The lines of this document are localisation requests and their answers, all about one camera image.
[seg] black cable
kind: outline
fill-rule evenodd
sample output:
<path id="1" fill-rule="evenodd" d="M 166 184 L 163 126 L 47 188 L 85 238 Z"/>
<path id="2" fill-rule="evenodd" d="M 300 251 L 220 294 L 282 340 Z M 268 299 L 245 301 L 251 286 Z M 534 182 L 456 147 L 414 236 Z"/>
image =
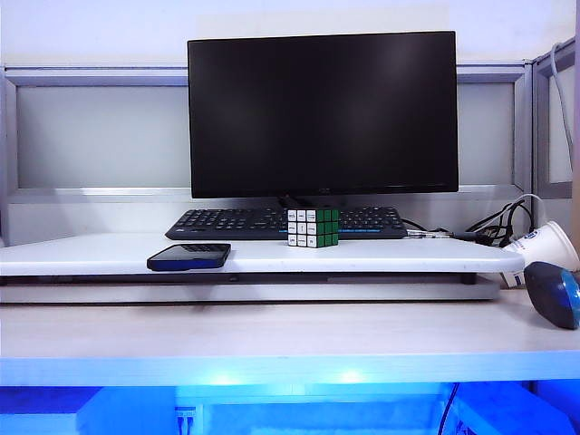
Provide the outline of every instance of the black cable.
<path id="1" fill-rule="evenodd" d="M 499 231 L 501 231 L 502 229 L 506 229 L 506 227 L 504 227 L 504 216 L 505 216 L 505 214 L 502 214 L 499 216 L 499 222 L 498 222 L 496 231 L 493 233 L 493 235 L 491 235 L 491 238 L 493 240 L 497 239 L 497 237 L 499 236 Z"/>
<path id="2" fill-rule="evenodd" d="M 486 222 L 489 222 L 492 219 L 497 218 L 499 215 L 501 215 L 504 211 L 506 211 L 508 209 L 508 207 L 511 206 L 511 203 L 506 204 L 499 212 L 494 213 L 491 216 L 488 216 L 484 219 L 481 219 L 479 222 L 476 222 L 475 224 L 473 224 L 471 227 L 469 227 L 468 229 L 466 229 L 466 231 L 474 231 L 476 229 L 478 229 L 479 227 L 481 227 L 483 224 L 485 224 Z"/>
<path id="3" fill-rule="evenodd" d="M 522 205 L 523 202 L 524 201 L 518 201 L 509 208 L 509 213 L 507 213 L 506 234 L 504 234 L 503 238 L 499 241 L 499 247 L 506 247 L 511 243 L 510 238 L 514 235 L 514 213 L 516 213 L 516 208 Z"/>
<path id="4" fill-rule="evenodd" d="M 420 229 L 421 231 L 427 231 L 427 229 L 425 229 L 424 227 L 422 227 L 419 224 L 416 224 L 415 222 L 413 222 L 412 220 L 408 220 L 408 219 L 401 219 L 401 222 L 404 222 L 405 224 L 409 224 L 412 227 L 416 227 L 417 229 Z"/>
<path id="5" fill-rule="evenodd" d="M 445 406 L 445 411 L 441 416 L 441 421 L 439 423 L 439 430 L 437 431 L 437 435 L 443 435 L 443 428 L 445 428 L 445 421 L 447 420 L 447 414 L 450 413 L 451 404 L 453 403 L 453 399 L 455 399 L 455 395 L 457 394 L 457 390 L 459 388 L 459 382 L 455 382 L 453 384 L 453 390 L 451 390 L 451 394 L 447 399 L 447 405 Z"/>
<path id="6" fill-rule="evenodd" d="M 531 233 L 532 231 L 534 231 L 534 228 L 536 228 L 536 221 L 534 220 L 534 216 L 532 215 L 532 212 L 529 211 L 529 208 L 527 208 L 523 204 L 520 204 L 519 207 L 523 208 L 524 211 L 527 213 L 527 216 L 529 217 L 529 230 L 527 232 Z"/>
<path id="7" fill-rule="evenodd" d="M 505 227 L 500 227 L 500 226 L 494 226 L 494 227 L 490 227 L 490 230 L 493 231 L 493 235 L 489 235 L 489 245 L 490 246 L 495 246 L 494 242 L 496 242 L 497 240 L 501 240 L 504 238 L 504 234 L 501 233 L 501 231 L 505 231 L 506 228 Z"/>

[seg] keyboard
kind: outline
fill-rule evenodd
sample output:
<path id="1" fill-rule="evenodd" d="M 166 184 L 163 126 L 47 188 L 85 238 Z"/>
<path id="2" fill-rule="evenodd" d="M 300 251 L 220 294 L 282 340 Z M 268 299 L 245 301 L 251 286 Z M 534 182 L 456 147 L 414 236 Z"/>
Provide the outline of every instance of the keyboard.
<path id="1" fill-rule="evenodd" d="M 393 207 L 343 209 L 338 231 L 341 240 L 407 236 Z M 287 233 L 283 208 L 231 208 L 189 210 L 165 236 L 172 240 L 283 240 Z"/>

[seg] blue mouse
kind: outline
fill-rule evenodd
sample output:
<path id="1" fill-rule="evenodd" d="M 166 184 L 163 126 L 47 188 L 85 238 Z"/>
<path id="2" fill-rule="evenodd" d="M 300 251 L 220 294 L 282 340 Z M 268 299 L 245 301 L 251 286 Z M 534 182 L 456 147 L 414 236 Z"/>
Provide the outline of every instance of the blue mouse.
<path id="1" fill-rule="evenodd" d="M 577 329 L 580 324 L 580 286 L 562 267 L 536 261 L 524 269 L 532 305 L 552 324 Z"/>

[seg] monitor screen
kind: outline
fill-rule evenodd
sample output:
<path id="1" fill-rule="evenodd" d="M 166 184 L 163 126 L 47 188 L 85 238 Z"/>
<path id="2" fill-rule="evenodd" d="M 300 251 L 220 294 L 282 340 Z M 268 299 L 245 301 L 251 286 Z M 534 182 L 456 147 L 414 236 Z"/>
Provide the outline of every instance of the monitor screen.
<path id="1" fill-rule="evenodd" d="M 458 189 L 455 34 L 188 42 L 193 198 Z"/>

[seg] frosted glass panel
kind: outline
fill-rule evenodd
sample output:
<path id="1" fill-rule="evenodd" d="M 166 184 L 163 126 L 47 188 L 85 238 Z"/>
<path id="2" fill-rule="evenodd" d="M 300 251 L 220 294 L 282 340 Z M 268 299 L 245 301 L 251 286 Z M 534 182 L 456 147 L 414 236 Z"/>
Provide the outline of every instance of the frosted glass panel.
<path id="1" fill-rule="evenodd" d="M 20 87 L 20 188 L 189 185 L 185 87 Z"/>
<path id="2" fill-rule="evenodd" d="M 574 137 L 574 74 L 575 67 L 572 65 L 559 72 L 558 77 L 562 83 L 564 92 L 565 110 L 568 117 L 569 128 Z M 564 121 L 560 97 L 554 77 L 550 77 L 550 147 L 548 151 L 548 180 L 550 183 L 572 181 L 572 167 L 570 165 L 570 153 L 566 141 Z"/>
<path id="3" fill-rule="evenodd" d="M 514 86 L 458 87 L 459 184 L 512 184 Z"/>
<path id="4" fill-rule="evenodd" d="M 462 83 L 458 105 L 459 183 L 511 184 L 513 85 Z M 19 87 L 17 106 L 20 188 L 189 186 L 187 87 Z"/>

